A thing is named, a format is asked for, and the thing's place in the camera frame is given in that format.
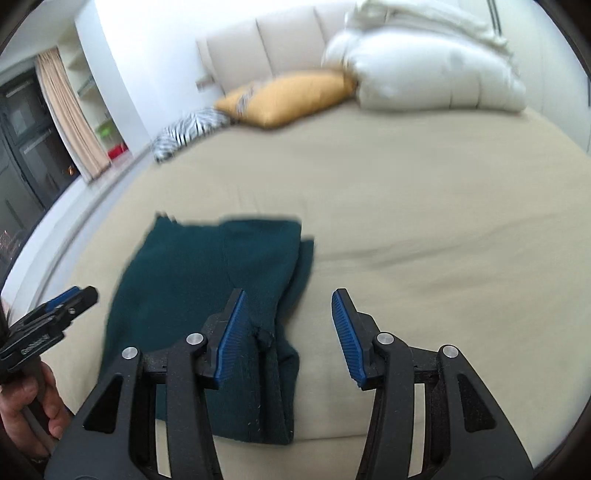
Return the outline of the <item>person left hand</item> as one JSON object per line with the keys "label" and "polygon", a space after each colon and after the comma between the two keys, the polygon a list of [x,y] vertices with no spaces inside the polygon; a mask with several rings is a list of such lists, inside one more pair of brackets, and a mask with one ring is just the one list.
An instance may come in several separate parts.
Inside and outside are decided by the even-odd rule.
{"label": "person left hand", "polygon": [[[60,440],[72,420],[71,412],[66,408],[56,386],[56,379],[51,368],[41,363],[41,371],[45,381],[45,395],[41,402],[43,411],[48,417],[49,434]],[[8,437],[24,455],[40,460],[49,456],[31,426],[23,410],[37,397],[38,382],[26,377],[1,387],[1,418]]]}

